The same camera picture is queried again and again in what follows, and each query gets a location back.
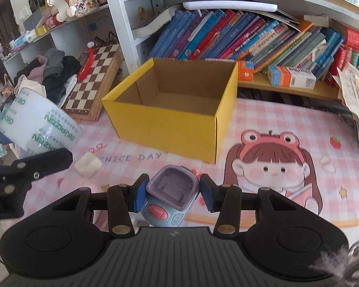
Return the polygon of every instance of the purple book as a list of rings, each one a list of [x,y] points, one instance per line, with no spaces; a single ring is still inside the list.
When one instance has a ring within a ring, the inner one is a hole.
[[[201,11],[202,17],[197,16],[196,19],[193,21],[193,23],[190,25],[188,30],[184,33],[182,38],[178,41],[176,47],[173,49],[171,54],[169,55],[169,58],[177,58],[180,57],[184,49],[186,48],[186,45],[188,44],[188,38],[192,34],[195,28],[199,25],[199,23],[203,20],[203,18],[209,13],[209,11],[203,9]]]

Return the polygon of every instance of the red button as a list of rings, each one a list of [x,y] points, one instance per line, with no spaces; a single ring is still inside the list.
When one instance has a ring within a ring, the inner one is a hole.
[[[161,206],[151,204],[148,207],[149,214],[159,220],[165,220],[168,217],[168,213]]]

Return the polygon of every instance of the roll of tape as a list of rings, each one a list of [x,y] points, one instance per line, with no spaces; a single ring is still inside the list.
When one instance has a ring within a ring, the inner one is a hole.
[[[23,88],[8,109],[0,132],[29,155],[36,155],[60,148],[71,151],[82,129],[50,100]]]

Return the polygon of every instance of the white eraser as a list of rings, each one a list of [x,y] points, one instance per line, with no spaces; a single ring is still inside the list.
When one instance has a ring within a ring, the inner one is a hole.
[[[81,159],[75,163],[75,169],[81,176],[92,178],[93,175],[102,167],[102,162],[94,154],[86,152]]]

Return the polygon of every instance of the yellow cardboard box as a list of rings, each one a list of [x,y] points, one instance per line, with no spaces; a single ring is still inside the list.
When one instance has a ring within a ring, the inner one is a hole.
[[[119,137],[217,161],[236,104],[238,64],[151,58],[103,99]]]

